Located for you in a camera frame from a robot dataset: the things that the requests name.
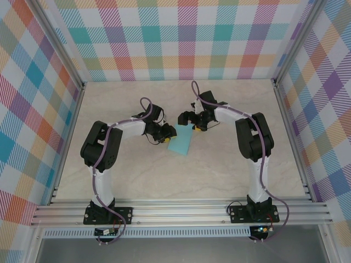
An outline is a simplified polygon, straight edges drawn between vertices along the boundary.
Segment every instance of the plaid wall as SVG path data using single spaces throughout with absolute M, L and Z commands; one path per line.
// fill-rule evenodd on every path
M 291 48 L 293 47 L 294 43 L 295 43 L 295 39 L 296 37 L 298 36 L 300 30 L 302 29 L 302 25 L 305 23 L 310 11 L 311 11 L 311 8 L 314 4 L 316 0 L 309 0 L 308 1 L 308 4 L 306 5 L 305 7 L 305 10 L 303 11 L 303 14 L 302 16 L 300 17 L 297 25 L 296 25 L 296 28 L 293 32 L 293 34 L 291 35 L 290 39 L 289 39 L 289 42 L 288 44 L 286 45 L 286 48 L 284 50 L 284 53 L 283 55 L 281 56 L 280 60 L 279 60 L 279 63 L 278 63 L 278 66 L 277 68 L 275 69 L 274 71 L 274 74 L 273 74 L 273 78 L 276 78 L 280 69 L 281 69 L 281 66 L 283 65 L 285 59 L 286 59 L 286 56 L 288 55 L 288 53 L 290 52 Z
M 78 88 L 24 0 L 0 0 L 0 262 L 18 262 L 53 184 Z
M 281 83 L 319 201 L 351 259 L 351 1 L 329 0 Z
M 65 46 L 82 77 L 93 81 L 271 78 L 306 2 L 41 0 L 71 40 Z

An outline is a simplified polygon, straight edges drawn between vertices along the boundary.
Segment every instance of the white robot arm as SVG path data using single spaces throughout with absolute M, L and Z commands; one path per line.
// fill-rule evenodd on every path
M 93 124 L 81 148 L 81 157 L 94 178 L 93 187 L 95 186 L 97 195 L 93 196 L 90 205 L 86 209 L 84 224 L 103 225 L 114 223 L 115 216 L 105 209 L 101 202 L 112 210 L 116 211 L 118 209 L 115 208 L 115 199 L 111 191 L 111 167 L 116 162 L 122 140 L 136 135 L 149 134 L 159 144 L 177 135 L 175 128 L 166 123 L 165 113 L 162 108 L 153 104 L 151 113 L 146 114 L 150 110 L 151 106 L 149 105 L 145 112 L 132 116 L 131 121 L 113 124 L 97 121 Z M 108 141 L 105 141 L 107 130 L 112 125 L 114 126 L 110 129 Z M 103 141 L 107 144 L 106 149 L 101 161 L 96 164 L 104 148 Z M 118 213 L 123 214 L 125 210 L 131 212 L 132 208 L 122 208 Z
M 236 121 L 245 118 L 243 115 L 240 115 L 234 111 L 230 111 L 226 108 L 216 108 L 214 110 L 214 115 L 218 122 L 230 124 L 233 126 L 235 126 Z M 248 169 L 250 172 L 250 186 L 248 190 L 248 196 L 255 203 L 264 202 L 269 198 L 268 194 L 262 189 L 261 183 L 259 181 L 261 162 L 262 158 L 258 159 L 256 162 L 251 159 L 247 159 Z M 264 185 L 268 184 L 268 162 L 269 157 L 266 157 L 262 175 Z
M 124 140 L 132 136 L 143 135 L 145 132 L 145 126 L 146 126 L 145 122 L 138 121 L 137 119 L 135 119 L 135 121 L 133 122 L 122 123 L 122 124 L 116 123 L 116 126 L 114 126 L 114 129 L 119 129 L 123 131 L 121 140 Z M 90 166 L 88 167 L 88 169 L 90 171 L 91 176 L 94 176 L 93 167 Z M 115 199 L 111 190 L 111 185 L 112 185 L 111 168 L 106 169 L 102 172 L 100 172 L 99 170 L 96 170 L 95 176 L 96 176 L 95 185 L 97 189 L 97 194 L 99 195 L 101 201 L 107 206 L 109 206 Z M 96 196 L 92 198 L 92 201 L 94 204 L 101 207 L 101 204 L 100 202 L 98 202 Z
M 268 196 L 261 184 L 261 164 L 264 158 L 262 172 L 263 185 L 268 185 L 268 162 L 274 141 L 262 113 L 247 114 L 255 120 L 264 139 L 265 153 L 262 153 L 262 144 L 258 134 L 252 134 L 256 130 L 253 122 L 247 116 L 230 110 L 226 102 L 218 103 L 212 92 L 207 91 L 199 95 L 202 100 L 196 99 L 192 103 L 193 111 L 185 111 L 178 117 L 178 124 L 188 125 L 188 121 L 194 124 L 193 129 L 207 131 L 207 125 L 211 121 L 222 122 L 236 127 L 237 140 L 241 154 L 247 159 L 250 171 L 250 186 L 247 195 L 245 213 L 252 221 L 259 221 L 267 217 L 267 214 L 275 214 L 276 207 L 272 205 L 272 199 Z

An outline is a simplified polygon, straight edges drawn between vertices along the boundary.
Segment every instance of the blue sponge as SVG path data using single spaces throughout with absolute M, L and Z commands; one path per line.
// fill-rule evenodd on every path
M 171 138 L 168 149 L 181 155 L 188 155 L 193 126 L 193 124 L 188 124 L 187 126 L 176 124 L 174 127 L 177 130 L 177 137 Z

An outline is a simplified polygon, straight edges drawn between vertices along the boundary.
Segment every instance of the beige floor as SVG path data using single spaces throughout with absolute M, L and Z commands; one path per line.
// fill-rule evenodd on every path
M 175 124 L 191 110 L 191 81 L 89 83 L 73 135 L 58 199 L 91 198 L 92 181 L 80 149 L 92 126 L 117 122 L 141 112 L 139 98 L 149 97 L 164 108 Z M 202 92 L 212 90 L 218 101 L 249 113 L 265 114 L 275 147 L 269 164 L 269 189 L 278 196 L 304 195 L 295 160 L 270 80 L 198 81 Z M 122 142 L 112 168 L 116 198 L 243 197 L 248 192 L 248 168 L 239 152 L 235 128 L 227 124 L 194 132 L 189 153 L 182 156 L 167 144 L 151 145 L 146 137 Z

